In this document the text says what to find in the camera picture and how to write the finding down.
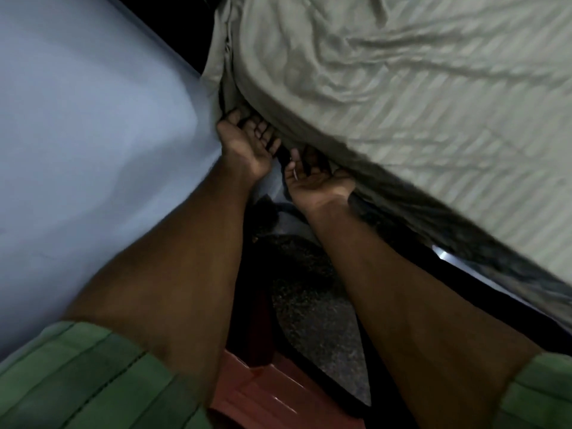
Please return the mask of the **person's right forearm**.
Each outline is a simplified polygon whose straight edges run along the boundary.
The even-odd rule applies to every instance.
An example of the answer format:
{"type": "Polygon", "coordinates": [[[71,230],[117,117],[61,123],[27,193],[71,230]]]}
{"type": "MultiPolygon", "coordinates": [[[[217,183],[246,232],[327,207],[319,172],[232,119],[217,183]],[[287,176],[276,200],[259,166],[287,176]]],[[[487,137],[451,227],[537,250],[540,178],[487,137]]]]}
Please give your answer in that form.
{"type": "Polygon", "coordinates": [[[395,252],[347,199],[300,209],[419,427],[487,427],[541,347],[395,252]]]}

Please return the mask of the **dark bed frame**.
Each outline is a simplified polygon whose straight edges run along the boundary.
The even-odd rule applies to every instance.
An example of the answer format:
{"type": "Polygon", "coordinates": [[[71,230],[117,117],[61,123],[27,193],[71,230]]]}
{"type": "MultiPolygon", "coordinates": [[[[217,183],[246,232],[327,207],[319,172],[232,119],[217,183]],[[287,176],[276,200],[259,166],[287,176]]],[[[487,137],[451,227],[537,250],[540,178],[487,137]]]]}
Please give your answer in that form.
{"type": "Polygon", "coordinates": [[[572,333],[557,321],[498,286],[470,274],[458,261],[441,259],[433,249],[404,230],[374,227],[375,233],[402,257],[497,320],[524,334],[545,351],[572,356],[572,333]]]}

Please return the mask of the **person's left forearm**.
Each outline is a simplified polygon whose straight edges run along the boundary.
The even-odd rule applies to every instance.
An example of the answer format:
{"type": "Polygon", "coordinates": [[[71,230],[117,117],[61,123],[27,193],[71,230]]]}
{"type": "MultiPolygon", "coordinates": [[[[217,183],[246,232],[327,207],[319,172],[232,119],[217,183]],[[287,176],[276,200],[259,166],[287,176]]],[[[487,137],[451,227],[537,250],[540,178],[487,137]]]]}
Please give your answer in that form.
{"type": "Polygon", "coordinates": [[[197,189],[87,283],[63,318],[153,354],[208,407],[228,337],[244,216],[260,176],[221,157],[197,189]]]}

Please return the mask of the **green striped shirt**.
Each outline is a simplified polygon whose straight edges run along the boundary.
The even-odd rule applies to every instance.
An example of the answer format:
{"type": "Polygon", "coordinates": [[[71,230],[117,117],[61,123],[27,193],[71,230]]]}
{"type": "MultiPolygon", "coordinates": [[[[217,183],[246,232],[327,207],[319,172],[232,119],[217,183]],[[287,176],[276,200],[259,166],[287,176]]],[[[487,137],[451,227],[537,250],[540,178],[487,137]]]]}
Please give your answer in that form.
{"type": "MultiPolygon", "coordinates": [[[[59,322],[0,363],[0,429],[213,429],[186,381],[89,323],[59,322]]],[[[541,353],[491,429],[572,429],[572,357],[541,353]]]]}

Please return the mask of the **beige striped bed sheet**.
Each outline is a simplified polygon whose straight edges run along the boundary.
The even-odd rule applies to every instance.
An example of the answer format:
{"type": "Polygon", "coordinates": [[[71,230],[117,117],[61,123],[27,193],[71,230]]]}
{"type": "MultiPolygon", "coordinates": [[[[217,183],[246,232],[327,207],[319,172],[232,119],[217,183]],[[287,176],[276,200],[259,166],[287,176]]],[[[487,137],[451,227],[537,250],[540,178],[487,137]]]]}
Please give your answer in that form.
{"type": "Polygon", "coordinates": [[[203,78],[572,283],[572,0],[222,0],[203,78]]]}

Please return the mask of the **person's left hand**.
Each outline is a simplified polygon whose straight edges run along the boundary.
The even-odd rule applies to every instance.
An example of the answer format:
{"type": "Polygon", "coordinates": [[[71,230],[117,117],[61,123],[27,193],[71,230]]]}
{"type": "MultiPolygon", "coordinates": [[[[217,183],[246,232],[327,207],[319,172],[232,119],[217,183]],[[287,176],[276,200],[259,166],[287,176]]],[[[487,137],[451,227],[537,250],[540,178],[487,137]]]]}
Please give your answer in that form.
{"type": "Polygon", "coordinates": [[[233,168],[254,185],[271,170],[272,161],[282,145],[276,129],[260,115],[246,117],[241,112],[241,131],[219,135],[223,157],[233,168]]]}

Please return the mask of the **red plastic stool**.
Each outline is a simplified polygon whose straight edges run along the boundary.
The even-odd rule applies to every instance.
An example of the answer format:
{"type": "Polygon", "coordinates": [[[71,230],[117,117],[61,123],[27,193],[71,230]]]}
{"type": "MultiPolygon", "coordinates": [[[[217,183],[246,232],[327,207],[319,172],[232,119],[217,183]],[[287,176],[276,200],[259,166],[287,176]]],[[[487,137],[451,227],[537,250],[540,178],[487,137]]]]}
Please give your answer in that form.
{"type": "Polygon", "coordinates": [[[244,429],[366,429],[280,353],[249,367],[225,350],[211,408],[244,429]]]}

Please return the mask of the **person's right hand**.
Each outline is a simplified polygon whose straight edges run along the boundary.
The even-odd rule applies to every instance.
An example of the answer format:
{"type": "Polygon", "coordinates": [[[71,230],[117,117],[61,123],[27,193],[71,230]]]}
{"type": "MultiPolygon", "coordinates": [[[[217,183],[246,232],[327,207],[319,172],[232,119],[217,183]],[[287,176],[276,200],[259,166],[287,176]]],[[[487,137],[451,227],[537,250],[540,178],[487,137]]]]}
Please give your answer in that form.
{"type": "Polygon", "coordinates": [[[317,162],[304,169],[305,161],[298,149],[290,150],[290,162],[284,169],[285,183],[293,204],[310,218],[326,206],[347,206],[352,192],[331,192],[327,181],[332,172],[321,168],[317,162]]]}

